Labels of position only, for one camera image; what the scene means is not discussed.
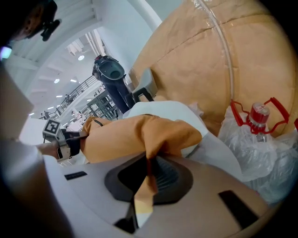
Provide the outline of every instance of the ceiling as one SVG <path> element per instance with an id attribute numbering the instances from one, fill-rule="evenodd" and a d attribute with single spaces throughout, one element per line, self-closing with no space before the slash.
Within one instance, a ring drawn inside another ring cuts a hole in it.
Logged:
<path id="1" fill-rule="evenodd" d="M 79 82 L 91 76 L 94 58 L 100 51 L 95 37 L 101 18 L 92 0 L 55 0 L 55 18 L 61 25 L 47 42 L 40 35 L 13 43 L 13 54 L 5 62 L 17 86 L 34 105 L 34 117 L 59 105 Z"/>
<path id="2" fill-rule="evenodd" d="M 4 62 L 16 85 L 33 103 L 35 118 L 63 101 L 57 95 L 70 94 L 90 77 L 94 58 L 100 53 L 109 52 L 128 72 L 152 34 L 148 25 L 156 15 L 145 0 L 55 2 L 55 19 L 62 22 L 50 39 L 43 42 L 36 35 L 15 41 L 12 55 Z M 82 61 L 78 60 L 80 55 L 85 56 Z M 59 83 L 54 84 L 55 79 L 60 79 Z"/>

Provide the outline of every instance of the black slot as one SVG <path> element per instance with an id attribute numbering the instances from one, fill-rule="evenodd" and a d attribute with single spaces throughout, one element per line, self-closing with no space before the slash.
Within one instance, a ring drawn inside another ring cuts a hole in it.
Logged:
<path id="1" fill-rule="evenodd" d="M 242 229 L 258 220 L 256 214 L 231 190 L 218 194 Z"/>
<path id="2" fill-rule="evenodd" d="M 77 173 L 67 174 L 64 176 L 65 176 L 66 180 L 72 180 L 72 179 L 76 179 L 76 178 L 79 178 L 79 177 L 82 177 L 85 175 L 87 175 L 87 174 L 84 171 L 81 171 L 81 172 L 77 172 Z"/>

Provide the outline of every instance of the black strap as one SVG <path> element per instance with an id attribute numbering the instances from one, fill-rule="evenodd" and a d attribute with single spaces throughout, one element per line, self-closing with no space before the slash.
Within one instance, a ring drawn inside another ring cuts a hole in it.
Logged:
<path id="1" fill-rule="evenodd" d="M 97 123 L 97 124 L 100 124 L 101 126 L 103 126 L 103 124 L 101 122 L 99 122 L 98 120 L 94 119 L 94 121 Z"/>

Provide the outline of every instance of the red bottle cap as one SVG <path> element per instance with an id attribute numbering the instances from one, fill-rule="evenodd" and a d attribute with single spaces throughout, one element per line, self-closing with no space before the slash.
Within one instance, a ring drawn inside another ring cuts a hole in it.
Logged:
<path id="1" fill-rule="evenodd" d="M 269 108 L 263 103 L 256 102 L 251 107 L 250 120 L 253 124 L 266 124 L 270 115 Z"/>

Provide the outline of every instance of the railing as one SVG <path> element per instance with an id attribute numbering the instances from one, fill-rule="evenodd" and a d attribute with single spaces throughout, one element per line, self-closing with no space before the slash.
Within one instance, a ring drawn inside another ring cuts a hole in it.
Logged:
<path id="1" fill-rule="evenodd" d="M 58 108 L 56 108 L 56 111 L 53 113 L 49 113 L 49 116 L 51 119 L 57 119 L 60 117 L 60 115 L 66 110 L 66 108 L 71 105 L 71 103 L 80 95 L 82 94 L 86 89 L 88 89 L 90 86 L 92 86 L 94 83 L 96 83 L 98 80 L 91 76 L 88 79 L 86 79 L 84 82 L 82 82 L 79 86 L 76 87 L 70 94 L 69 99 L 64 99 L 64 101 L 60 104 Z"/>

